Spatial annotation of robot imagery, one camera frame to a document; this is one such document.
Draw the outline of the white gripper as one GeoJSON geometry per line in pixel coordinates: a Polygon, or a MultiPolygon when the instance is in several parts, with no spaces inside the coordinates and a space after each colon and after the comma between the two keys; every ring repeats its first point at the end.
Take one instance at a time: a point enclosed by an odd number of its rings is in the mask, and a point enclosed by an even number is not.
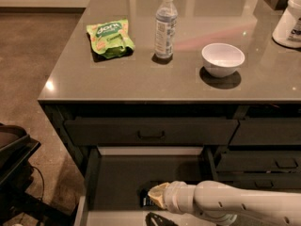
{"type": "Polygon", "coordinates": [[[188,185],[185,182],[175,181],[162,183],[152,187],[148,196],[151,201],[160,207],[174,214],[193,214],[194,208],[194,191],[196,187],[188,185]]]}

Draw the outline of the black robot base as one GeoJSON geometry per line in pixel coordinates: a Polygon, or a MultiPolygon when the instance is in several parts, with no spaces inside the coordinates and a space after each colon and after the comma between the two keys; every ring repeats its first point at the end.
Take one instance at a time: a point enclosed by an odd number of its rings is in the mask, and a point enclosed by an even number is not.
{"type": "Polygon", "coordinates": [[[44,226],[71,226],[71,216],[26,193],[33,182],[28,160],[39,147],[23,127],[0,124],[1,223],[26,213],[44,226]]]}

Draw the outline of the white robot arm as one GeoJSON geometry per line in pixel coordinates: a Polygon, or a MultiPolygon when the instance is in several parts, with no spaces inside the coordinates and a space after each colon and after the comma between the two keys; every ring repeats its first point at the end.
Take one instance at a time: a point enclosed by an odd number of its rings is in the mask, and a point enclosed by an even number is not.
{"type": "Polygon", "coordinates": [[[221,226],[246,216],[277,226],[301,226],[301,195],[291,192],[241,189],[215,181],[197,185],[174,181],[148,192],[160,208],[173,214],[190,214],[221,226]]]}

